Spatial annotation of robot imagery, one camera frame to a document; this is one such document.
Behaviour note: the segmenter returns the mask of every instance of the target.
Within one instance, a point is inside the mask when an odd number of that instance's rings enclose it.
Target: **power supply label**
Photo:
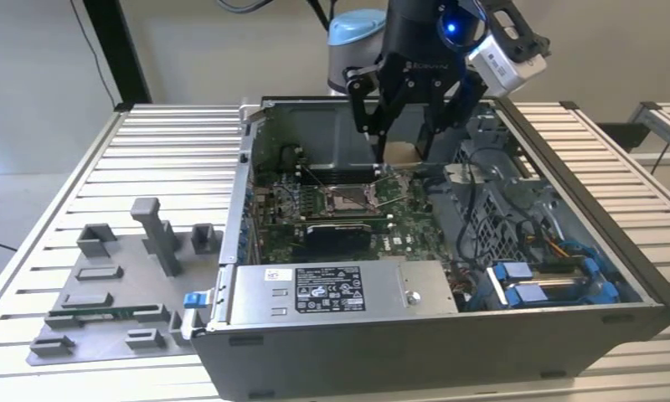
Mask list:
[[[296,268],[294,309],[300,313],[364,312],[360,267]]]

